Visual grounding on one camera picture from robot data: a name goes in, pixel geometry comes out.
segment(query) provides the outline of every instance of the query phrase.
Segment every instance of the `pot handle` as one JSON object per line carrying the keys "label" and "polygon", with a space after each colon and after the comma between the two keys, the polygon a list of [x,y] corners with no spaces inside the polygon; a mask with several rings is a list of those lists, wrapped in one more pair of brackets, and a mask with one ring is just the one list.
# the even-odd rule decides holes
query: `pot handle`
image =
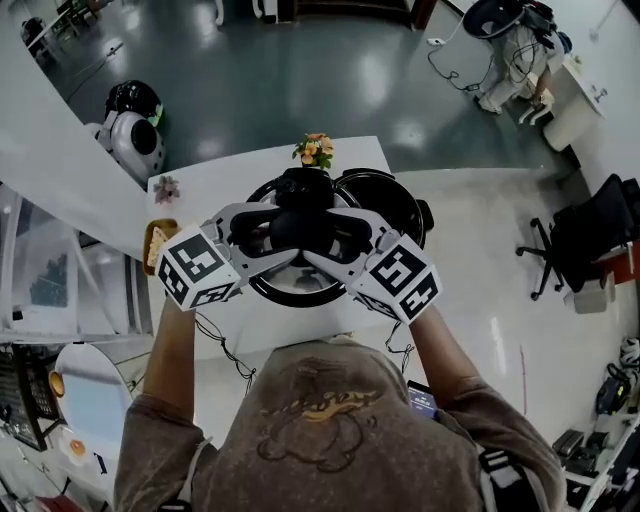
{"label": "pot handle", "polygon": [[366,173],[371,173],[371,174],[378,174],[380,176],[384,176],[385,178],[391,178],[392,180],[395,181],[396,177],[388,172],[384,172],[384,171],[379,171],[378,169],[368,169],[367,167],[356,167],[354,169],[347,169],[346,171],[344,171],[342,173],[341,177],[347,177],[347,176],[353,176],[354,174],[360,174],[361,172],[366,172]]}
{"label": "pot handle", "polygon": [[416,203],[418,203],[418,208],[420,208],[420,213],[422,214],[422,227],[424,232],[428,233],[435,225],[433,215],[431,214],[431,208],[429,208],[427,202],[422,199],[416,199]]}

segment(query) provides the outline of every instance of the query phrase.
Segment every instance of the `black chair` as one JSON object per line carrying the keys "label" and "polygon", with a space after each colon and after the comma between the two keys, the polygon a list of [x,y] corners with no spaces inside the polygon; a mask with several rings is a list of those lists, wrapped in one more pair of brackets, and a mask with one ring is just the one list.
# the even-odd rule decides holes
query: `black chair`
{"label": "black chair", "polygon": [[579,292],[585,281],[601,277],[592,264],[595,260],[640,237],[638,182],[634,179],[623,182],[612,174],[586,203],[560,210],[553,220],[555,225],[549,225],[549,237],[540,219],[530,223],[538,228],[544,249],[516,249],[518,256],[527,252],[545,260],[540,288],[531,293],[533,300],[544,292],[551,270],[558,278],[556,291],[562,290],[566,280],[574,292]]}

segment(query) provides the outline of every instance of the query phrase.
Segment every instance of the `white floor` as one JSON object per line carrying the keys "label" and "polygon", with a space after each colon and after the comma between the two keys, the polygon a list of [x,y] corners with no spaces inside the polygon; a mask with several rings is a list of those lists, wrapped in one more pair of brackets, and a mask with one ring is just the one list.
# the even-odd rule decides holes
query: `white floor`
{"label": "white floor", "polygon": [[[540,262],[528,255],[518,258],[514,250],[534,241],[529,227],[532,217],[546,222],[564,206],[555,189],[532,183],[455,186],[422,197],[429,202],[436,224],[426,251],[443,281],[438,308],[482,375],[524,412],[522,351],[529,420],[549,442],[569,427],[588,429],[606,364],[617,359],[624,336],[638,334],[635,283],[618,286],[615,303],[605,313],[593,315],[577,315],[563,302],[568,292],[556,293],[552,286],[537,302],[529,298],[540,279]],[[357,332],[356,337],[383,349],[390,328],[391,324]],[[400,347],[409,341],[408,329],[401,328],[393,344]],[[267,357],[267,352],[261,352],[242,359],[259,370]],[[126,372],[120,370],[123,375],[139,376],[144,364],[146,358],[141,358],[126,363]],[[425,380],[415,353],[405,376]],[[226,359],[196,362],[196,423],[218,446],[244,396],[245,384]],[[38,464],[46,460],[50,476],[58,485],[64,482],[51,459],[53,450],[42,455],[23,450]],[[36,489],[39,494],[55,494],[53,486],[20,458],[13,440],[0,440],[0,468],[3,475],[10,475],[19,495]]]}

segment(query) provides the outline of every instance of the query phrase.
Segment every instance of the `person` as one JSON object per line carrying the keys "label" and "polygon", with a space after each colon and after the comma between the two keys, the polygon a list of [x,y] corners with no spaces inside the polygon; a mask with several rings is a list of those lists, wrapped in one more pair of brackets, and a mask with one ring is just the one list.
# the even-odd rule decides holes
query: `person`
{"label": "person", "polygon": [[[542,94],[549,87],[551,76],[564,62],[572,43],[564,32],[551,31],[546,39],[551,47],[537,41],[533,31],[516,25],[506,34],[491,40],[494,48],[494,80],[483,85],[485,91],[477,100],[483,110],[502,113],[502,105],[515,96],[530,99],[532,106],[540,106]],[[529,74],[538,77],[533,94],[527,89]]]}
{"label": "person", "polygon": [[[553,450],[482,380],[434,306],[410,329],[437,420],[410,408],[384,355],[337,337],[276,349],[217,448],[193,424],[194,322],[166,301],[126,416],[116,511],[189,510],[178,497],[193,511],[479,511],[478,446],[524,468],[534,510],[561,510]],[[524,496],[517,508],[531,510]]]}

